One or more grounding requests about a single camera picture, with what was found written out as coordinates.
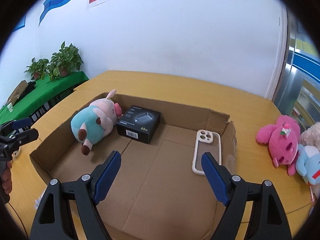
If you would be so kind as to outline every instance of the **barcode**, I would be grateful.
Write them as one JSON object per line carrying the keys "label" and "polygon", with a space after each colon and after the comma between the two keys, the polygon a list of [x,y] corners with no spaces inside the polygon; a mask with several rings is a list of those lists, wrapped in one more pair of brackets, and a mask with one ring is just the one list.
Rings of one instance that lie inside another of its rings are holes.
{"label": "barcode", "polygon": [[127,136],[130,136],[132,138],[135,138],[135,139],[138,139],[138,134],[136,132],[131,132],[131,131],[128,131],[128,130],[125,130]]}

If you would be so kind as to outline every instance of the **phone case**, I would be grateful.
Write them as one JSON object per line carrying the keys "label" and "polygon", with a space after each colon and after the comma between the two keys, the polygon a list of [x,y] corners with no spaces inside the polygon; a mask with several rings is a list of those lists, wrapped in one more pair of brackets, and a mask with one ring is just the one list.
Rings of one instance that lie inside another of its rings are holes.
{"label": "phone case", "polygon": [[192,171],[198,175],[204,175],[201,166],[201,157],[205,152],[210,152],[217,163],[221,165],[221,138],[216,132],[199,130],[196,136],[195,153],[192,161]]}

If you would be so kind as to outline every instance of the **cardboard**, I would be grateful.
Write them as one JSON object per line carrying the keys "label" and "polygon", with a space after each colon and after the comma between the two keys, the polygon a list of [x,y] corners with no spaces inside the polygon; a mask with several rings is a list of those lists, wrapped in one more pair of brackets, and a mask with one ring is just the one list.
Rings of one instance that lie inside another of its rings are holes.
{"label": "cardboard", "polygon": [[14,105],[14,103],[19,99],[19,97],[27,87],[28,83],[25,80],[21,81],[9,96],[8,103],[12,103],[12,105]]}
{"label": "cardboard", "polygon": [[[97,206],[113,239],[209,239],[224,208],[206,177],[192,171],[196,132],[205,129],[220,134],[222,164],[234,174],[236,132],[229,115],[127,95],[115,95],[112,100],[123,112],[132,105],[161,112],[151,143],[120,136],[114,128],[84,156],[70,128],[74,113],[31,153],[39,175],[46,183],[51,178],[73,181],[91,173],[112,150],[117,150],[122,156],[121,168],[106,199]],[[77,214],[74,203],[71,208]]]}

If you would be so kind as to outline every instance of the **cable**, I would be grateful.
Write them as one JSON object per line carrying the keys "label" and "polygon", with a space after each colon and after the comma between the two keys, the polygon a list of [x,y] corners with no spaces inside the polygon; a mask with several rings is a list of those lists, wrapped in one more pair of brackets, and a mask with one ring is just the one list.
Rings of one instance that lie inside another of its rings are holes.
{"label": "cable", "polygon": [[17,216],[18,216],[18,218],[19,218],[19,220],[20,220],[20,222],[21,222],[21,224],[22,224],[22,226],[23,226],[24,232],[26,233],[26,237],[28,238],[27,230],[26,230],[26,228],[24,227],[24,224],[22,223],[21,218],[19,217],[18,213],[17,213],[16,210],[13,208],[13,206],[10,204],[10,202],[8,202],[8,204],[10,205],[10,207],[12,207],[13,211],[17,214]]}

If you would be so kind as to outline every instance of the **charger image on box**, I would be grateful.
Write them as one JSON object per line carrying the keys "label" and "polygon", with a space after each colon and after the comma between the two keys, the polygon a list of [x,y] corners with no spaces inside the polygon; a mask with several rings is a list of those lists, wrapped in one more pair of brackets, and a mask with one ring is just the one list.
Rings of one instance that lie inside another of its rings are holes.
{"label": "charger image on box", "polygon": [[152,120],[152,115],[150,113],[142,114],[141,116],[137,117],[135,122],[139,123],[146,123]]}

